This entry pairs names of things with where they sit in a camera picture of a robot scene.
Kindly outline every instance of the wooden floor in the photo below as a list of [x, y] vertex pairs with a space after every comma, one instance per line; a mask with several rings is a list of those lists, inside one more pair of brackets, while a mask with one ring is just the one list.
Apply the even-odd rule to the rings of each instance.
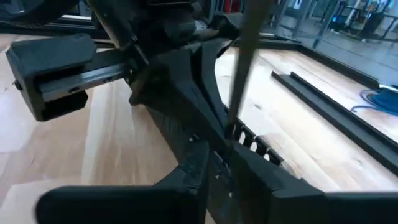
[[[153, 184], [177, 165], [147, 110], [129, 106], [123, 81], [90, 90], [83, 110], [36, 122], [4, 55], [10, 41], [27, 38], [0, 35], [0, 223], [34, 223], [39, 195], [61, 185]], [[230, 50], [216, 64], [224, 102], [233, 63]], [[327, 191], [398, 189], [397, 177], [273, 80], [272, 69], [257, 59], [241, 118], [295, 175]]]

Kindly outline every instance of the gym floor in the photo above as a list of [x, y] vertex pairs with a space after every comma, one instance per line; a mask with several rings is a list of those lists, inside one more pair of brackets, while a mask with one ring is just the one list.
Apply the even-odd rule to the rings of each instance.
[[[295, 23], [295, 19], [288, 16], [282, 20], [282, 24], [289, 27], [294, 27]], [[300, 36], [317, 34], [319, 29], [319, 23], [307, 19], [300, 27], [297, 39], [312, 47], [314, 39]], [[278, 31], [281, 36], [291, 37], [292, 35], [291, 31], [282, 27]], [[398, 35], [390, 32], [388, 37], [398, 38]], [[379, 80], [398, 82], [398, 44], [376, 40], [364, 43], [326, 30], [316, 50]]]

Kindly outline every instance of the blue cable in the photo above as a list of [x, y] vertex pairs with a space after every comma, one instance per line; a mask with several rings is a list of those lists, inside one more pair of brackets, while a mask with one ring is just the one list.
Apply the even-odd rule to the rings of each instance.
[[359, 95], [372, 106], [354, 106], [351, 111], [356, 112], [358, 108], [370, 108], [398, 116], [398, 93], [383, 88], [382, 90], [363, 90]]

